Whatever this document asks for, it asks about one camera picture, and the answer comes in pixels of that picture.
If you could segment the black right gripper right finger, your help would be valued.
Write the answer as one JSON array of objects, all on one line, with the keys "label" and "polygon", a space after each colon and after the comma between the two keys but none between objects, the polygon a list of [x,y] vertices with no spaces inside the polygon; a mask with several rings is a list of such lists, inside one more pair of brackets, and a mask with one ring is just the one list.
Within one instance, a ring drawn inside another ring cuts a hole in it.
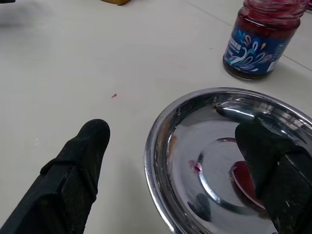
[{"label": "black right gripper right finger", "polygon": [[280,234],[312,232],[312,157],[302,146],[258,122],[235,129],[255,196]]}]

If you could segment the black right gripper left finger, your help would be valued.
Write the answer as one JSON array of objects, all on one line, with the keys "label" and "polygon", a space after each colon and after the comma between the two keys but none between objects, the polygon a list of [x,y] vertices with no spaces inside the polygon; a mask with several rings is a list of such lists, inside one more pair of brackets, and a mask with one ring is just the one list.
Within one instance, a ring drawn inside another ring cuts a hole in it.
[{"label": "black right gripper left finger", "polygon": [[49,161],[0,229],[2,234],[81,234],[98,194],[106,121],[93,119]]}]

